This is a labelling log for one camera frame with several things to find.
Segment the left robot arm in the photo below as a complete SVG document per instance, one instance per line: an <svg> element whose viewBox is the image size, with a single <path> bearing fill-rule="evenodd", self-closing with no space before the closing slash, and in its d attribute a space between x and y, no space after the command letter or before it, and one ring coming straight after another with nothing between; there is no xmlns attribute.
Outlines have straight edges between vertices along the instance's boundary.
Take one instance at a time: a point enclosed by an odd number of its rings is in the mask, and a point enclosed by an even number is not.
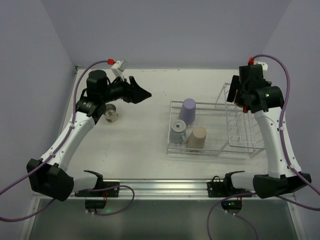
<svg viewBox="0 0 320 240"><path fill-rule="evenodd" d="M116 77L110 81L103 70L90 71L86 88L73 106L68 124L54 144L40 159L30 159L26 165L31 189L61 202L71 193L96 192L103 186L103 176L91 170L78 177L67 173L71 159L85 136L93 129L106 112L106 104L122 99L138 104L152 94L140 87L135 78L128 80Z"/></svg>

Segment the orange ceramic mug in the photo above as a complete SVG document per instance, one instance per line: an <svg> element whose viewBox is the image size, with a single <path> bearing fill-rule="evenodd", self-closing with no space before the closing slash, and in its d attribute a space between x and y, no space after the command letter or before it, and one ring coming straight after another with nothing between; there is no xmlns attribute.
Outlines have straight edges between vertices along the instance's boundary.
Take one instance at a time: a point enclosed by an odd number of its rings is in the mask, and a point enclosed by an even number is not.
<svg viewBox="0 0 320 240"><path fill-rule="evenodd" d="M237 91L234 98L234 104L237 105L239 108L242 108L242 111L246 114L248 113L247 106L245 105L245 101L242 97L242 93Z"/></svg>

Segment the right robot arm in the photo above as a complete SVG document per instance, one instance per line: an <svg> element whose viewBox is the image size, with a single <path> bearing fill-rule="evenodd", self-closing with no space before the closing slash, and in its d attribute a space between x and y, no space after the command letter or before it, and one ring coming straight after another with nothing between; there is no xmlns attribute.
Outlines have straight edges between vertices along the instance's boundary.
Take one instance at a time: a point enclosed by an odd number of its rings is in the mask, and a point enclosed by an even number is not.
<svg viewBox="0 0 320 240"><path fill-rule="evenodd" d="M264 77L261 64L239 67L233 76L227 101L244 113L251 112L259 126L267 156L267 174L234 171L225 175L233 189L254 191L261 199L293 193L311 183L295 158L284 115L281 89Z"/></svg>

